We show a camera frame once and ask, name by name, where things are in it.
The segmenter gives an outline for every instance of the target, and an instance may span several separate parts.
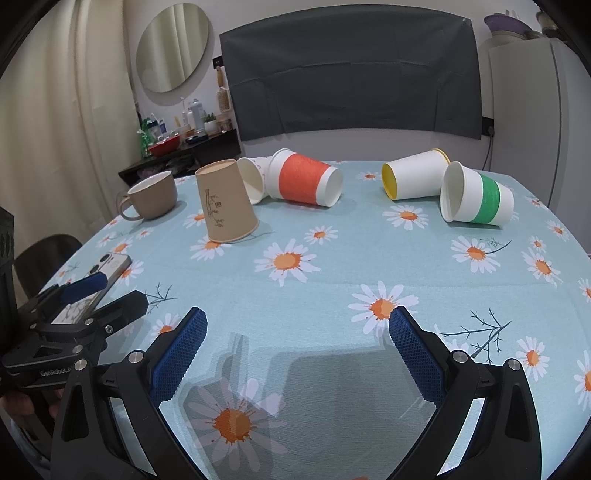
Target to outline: green striped paper cup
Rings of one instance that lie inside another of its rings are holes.
[[[446,222],[503,226],[511,220],[514,200],[504,185],[455,161],[443,176],[440,205]]]

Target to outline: red striped paper cup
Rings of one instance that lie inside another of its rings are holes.
[[[265,186],[275,199],[332,207],[343,191],[343,172],[282,148],[273,155]]]

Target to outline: chair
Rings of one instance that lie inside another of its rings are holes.
[[[37,295],[81,246],[71,235],[52,235],[39,240],[16,257],[14,270],[27,297]]]

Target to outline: light blue tablecloth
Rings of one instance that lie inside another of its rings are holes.
[[[378,162],[337,166],[345,183],[334,207],[266,199],[255,237],[232,245],[208,242],[194,177],[177,180],[178,205],[164,217],[114,219],[56,275],[80,278],[107,251],[134,260],[103,303],[137,289],[151,307],[109,339],[101,361],[147,349],[198,306],[207,338],[161,411],[210,479],[381,480],[434,411],[384,330],[403,304],[422,328],[450,334],[450,349],[522,360],[547,477],[591,411],[585,252],[509,177],[490,174],[515,195],[514,219],[498,229],[447,224],[436,198],[390,201]],[[446,467],[459,462],[481,405]]]

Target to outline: round mirror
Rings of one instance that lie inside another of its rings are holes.
[[[209,21],[195,4],[178,4],[161,11],[139,41],[138,76],[144,88],[169,92],[193,73],[207,44]]]

